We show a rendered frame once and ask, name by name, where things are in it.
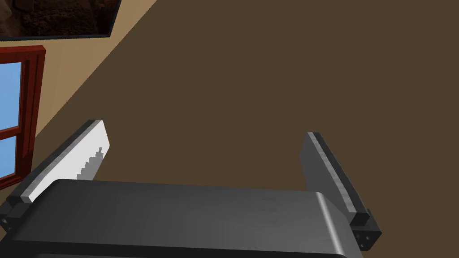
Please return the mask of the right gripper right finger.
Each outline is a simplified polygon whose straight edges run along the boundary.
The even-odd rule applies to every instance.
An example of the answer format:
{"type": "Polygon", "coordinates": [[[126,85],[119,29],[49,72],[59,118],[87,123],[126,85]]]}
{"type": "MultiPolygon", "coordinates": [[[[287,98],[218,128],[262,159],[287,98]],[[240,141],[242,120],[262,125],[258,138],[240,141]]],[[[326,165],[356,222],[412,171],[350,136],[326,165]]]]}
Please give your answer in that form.
{"type": "Polygon", "coordinates": [[[300,151],[307,189],[325,196],[346,218],[360,250],[370,250],[382,231],[319,132],[307,132],[300,151]]]}

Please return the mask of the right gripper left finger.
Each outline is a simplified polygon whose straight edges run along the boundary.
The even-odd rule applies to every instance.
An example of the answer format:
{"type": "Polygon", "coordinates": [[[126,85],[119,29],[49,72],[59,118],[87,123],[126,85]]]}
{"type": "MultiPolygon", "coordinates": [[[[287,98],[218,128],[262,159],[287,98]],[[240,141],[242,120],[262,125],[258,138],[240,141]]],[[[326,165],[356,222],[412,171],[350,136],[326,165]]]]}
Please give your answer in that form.
{"type": "Polygon", "coordinates": [[[11,192],[0,205],[5,232],[18,223],[31,203],[59,179],[93,180],[110,147],[102,120],[88,120],[11,192]]]}

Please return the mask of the red framed window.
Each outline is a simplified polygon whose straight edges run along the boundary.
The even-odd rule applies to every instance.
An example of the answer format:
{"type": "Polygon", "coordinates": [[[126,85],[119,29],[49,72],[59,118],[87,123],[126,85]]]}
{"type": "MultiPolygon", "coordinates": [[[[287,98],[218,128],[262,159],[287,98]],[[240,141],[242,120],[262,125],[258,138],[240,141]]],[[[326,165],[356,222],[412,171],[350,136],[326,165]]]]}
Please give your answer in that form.
{"type": "Polygon", "coordinates": [[[30,172],[46,50],[0,47],[0,190],[30,172]]]}

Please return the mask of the dark framed brown picture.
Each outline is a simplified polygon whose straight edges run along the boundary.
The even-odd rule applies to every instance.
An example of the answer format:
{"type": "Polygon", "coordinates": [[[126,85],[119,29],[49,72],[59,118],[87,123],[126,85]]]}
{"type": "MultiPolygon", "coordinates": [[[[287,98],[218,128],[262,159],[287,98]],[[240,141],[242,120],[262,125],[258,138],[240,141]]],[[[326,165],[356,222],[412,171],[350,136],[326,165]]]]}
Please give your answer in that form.
{"type": "Polygon", "coordinates": [[[0,42],[110,37],[121,0],[0,0],[0,42]]]}

